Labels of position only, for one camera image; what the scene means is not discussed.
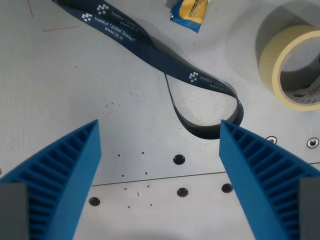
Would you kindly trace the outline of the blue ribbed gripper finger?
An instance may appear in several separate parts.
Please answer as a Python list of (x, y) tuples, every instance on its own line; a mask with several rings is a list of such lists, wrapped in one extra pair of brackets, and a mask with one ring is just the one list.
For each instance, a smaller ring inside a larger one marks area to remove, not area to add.
[(27, 189), (31, 240), (71, 240), (102, 156), (96, 119), (61, 137), (1, 179)]
[(228, 121), (219, 157), (257, 240), (320, 237), (320, 172), (284, 148)]

